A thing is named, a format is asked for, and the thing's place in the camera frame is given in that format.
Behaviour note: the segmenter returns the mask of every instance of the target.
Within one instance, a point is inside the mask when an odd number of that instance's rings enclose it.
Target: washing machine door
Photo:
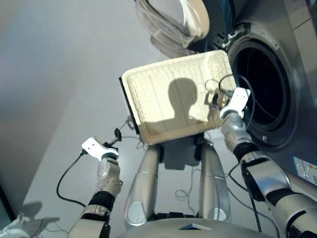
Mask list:
[[[245,0],[136,0],[151,42],[170,58],[219,49]]]
[[[226,48],[232,71],[256,99],[245,111],[249,133],[284,169],[317,185],[317,31],[307,2],[256,1],[234,31]]]

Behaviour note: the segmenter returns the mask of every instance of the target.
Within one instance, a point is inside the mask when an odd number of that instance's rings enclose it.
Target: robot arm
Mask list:
[[[99,160],[97,178],[100,185],[69,232],[69,238],[109,237],[110,214],[122,186],[117,161],[119,153],[118,149],[112,147],[112,144],[101,144],[91,137],[82,145],[84,150]]]
[[[267,204],[285,235],[288,238],[317,237],[317,203],[291,190],[283,169],[258,149],[246,131],[239,113],[248,95],[247,90],[237,88],[230,103],[220,112],[224,118],[221,132],[226,146],[238,159],[252,197]]]

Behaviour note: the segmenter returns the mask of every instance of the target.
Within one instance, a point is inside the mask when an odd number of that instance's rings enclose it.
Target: black cable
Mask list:
[[[252,197],[252,195],[251,195],[251,193],[250,193],[249,190],[248,190],[248,194],[249,194],[249,197],[250,197],[250,200],[251,200],[251,204],[252,204],[254,216],[256,217],[257,226],[258,226],[258,231],[259,231],[259,232],[262,232],[262,228],[261,228],[261,223],[260,223],[260,220],[259,220],[258,211],[257,211],[256,205],[255,205],[255,203],[254,203],[254,199],[253,199],[253,197]]]
[[[249,54],[249,57],[248,57],[248,62],[247,62],[247,78],[250,78],[249,77],[249,65],[250,65],[250,58],[251,58],[251,55],[253,53],[254,49],[251,50],[250,54]],[[268,113],[261,105],[260,103],[256,100],[256,104],[259,106],[259,108],[262,109],[262,111],[267,114],[269,117],[273,118],[273,119],[277,119],[277,117],[273,116],[272,114]]]
[[[248,85],[248,88],[250,89],[251,96],[252,96],[252,112],[251,112],[250,120],[246,126],[246,129],[248,129],[249,125],[251,124],[252,118],[254,116],[254,111],[256,109],[256,97],[255,97],[253,88],[252,88],[251,84],[248,82],[248,80],[245,77],[243,77],[242,75],[238,75],[238,78],[241,78]]]
[[[60,179],[59,179],[59,181],[58,181],[58,184],[57,184],[57,187],[56,187],[56,194],[57,194],[57,196],[58,196],[60,199],[62,199],[62,200],[64,200],[64,201],[76,203],[76,204],[78,204],[78,205],[80,205],[80,206],[82,206],[82,207],[86,207],[86,205],[85,205],[84,203],[82,203],[82,202],[79,202],[79,201],[76,201],[76,200],[69,199],[69,198],[66,198],[66,197],[61,196],[60,193],[59,193],[59,186],[60,186],[61,181],[63,180],[63,178],[64,178],[65,175],[67,174],[67,172],[68,172],[68,171],[78,162],[78,160],[79,160],[83,155],[85,155],[85,154],[87,154],[87,152],[84,151],[84,150],[82,150],[82,152],[80,153],[80,155],[78,156],[78,158],[67,168],[67,170],[66,170],[66,171],[63,173],[63,175],[60,177]]]
[[[227,97],[231,98],[233,95],[233,91],[225,91],[221,88],[221,83],[223,82],[224,79],[226,79],[227,77],[233,76],[233,74],[229,74],[224,76],[218,83],[218,88],[221,91],[221,93],[223,93],[224,95],[226,95]]]
[[[194,209],[191,207],[190,205],[190,200],[189,200],[189,197],[192,193],[192,189],[193,189],[193,174],[195,171],[201,171],[199,169],[194,169],[194,167],[192,167],[192,171],[191,171],[191,183],[190,183],[190,188],[188,190],[188,192],[186,192],[185,190],[183,189],[178,189],[175,191],[175,198],[178,200],[178,201],[186,201],[187,200],[187,205],[188,205],[188,208],[192,211],[192,213],[195,215],[195,211]]]
[[[243,203],[229,188],[228,188],[228,191],[231,193],[231,195],[234,197],[234,199],[236,199],[240,204],[242,204],[243,206],[245,206],[246,208],[250,209],[253,211],[253,208],[252,207],[249,207],[247,204]],[[279,230],[278,230],[278,227],[277,225],[275,224],[275,222],[268,216],[264,215],[263,213],[261,212],[257,212],[260,216],[266,218],[267,220],[269,220],[272,225],[274,226],[275,228],[275,231],[276,231],[276,237],[277,238],[280,238],[280,234],[279,234]]]
[[[261,228],[261,224],[260,224],[260,220],[259,220],[259,215],[258,215],[258,212],[257,212],[257,208],[256,208],[256,205],[254,203],[254,199],[250,193],[250,191],[248,189],[246,189],[245,187],[243,187],[240,183],[238,183],[232,176],[231,176],[231,173],[232,171],[238,167],[239,163],[236,164],[229,172],[229,177],[232,179],[232,181],[235,182],[236,185],[238,185],[240,188],[242,188],[243,190],[245,190],[246,192],[248,192],[249,194],[249,197],[250,197],[250,200],[251,200],[251,204],[252,204],[252,208],[253,208],[253,211],[254,211],[254,216],[256,217],[256,222],[257,222],[257,226],[258,226],[258,230],[259,232],[262,232],[262,228]]]
[[[229,74],[227,76],[224,76],[218,83],[218,88],[219,90],[224,94],[226,95],[227,97],[231,98],[232,95],[233,95],[233,92],[232,91],[225,91],[221,88],[221,83],[223,82],[224,79],[226,79],[227,77],[230,77],[230,76],[233,76],[233,74]],[[251,96],[252,96],[252,111],[251,111],[251,116],[250,116],[250,119],[249,119],[249,122],[246,126],[246,129],[249,128],[250,124],[251,124],[251,121],[252,121],[252,118],[254,116],[254,111],[255,111],[255,108],[256,108],[256,98],[255,98],[255,94],[254,94],[254,91],[253,91],[253,88],[251,86],[251,84],[248,82],[248,80],[243,77],[242,75],[237,75],[238,78],[241,78],[247,85],[248,85],[248,88],[250,89],[251,91]]]
[[[234,181],[234,183],[236,184],[236,185],[238,185],[240,188],[242,188],[243,190],[245,190],[246,192],[248,191],[244,186],[242,186],[240,183],[238,183],[233,177],[232,177],[232,175],[231,175],[231,173],[234,171],[234,169],[236,168],[236,167],[238,167],[238,165],[239,165],[239,163],[238,164],[236,164],[231,170],[230,170],[230,172],[228,173],[228,175],[229,175],[229,177],[232,179],[232,181]]]

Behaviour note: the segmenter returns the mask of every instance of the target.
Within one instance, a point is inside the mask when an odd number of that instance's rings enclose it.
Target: white tray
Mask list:
[[[142,140],[156,144],[220,127],[219,111],[210,108],[228,98],[218,89],[234,90],[228,56],[211,51],[126,71],[122,83]]]

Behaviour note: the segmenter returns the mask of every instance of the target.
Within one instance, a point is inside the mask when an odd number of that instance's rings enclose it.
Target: sticker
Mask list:
[[[297,175],[303,179],[317,185],[317,166],[293,157],[294,167]]]

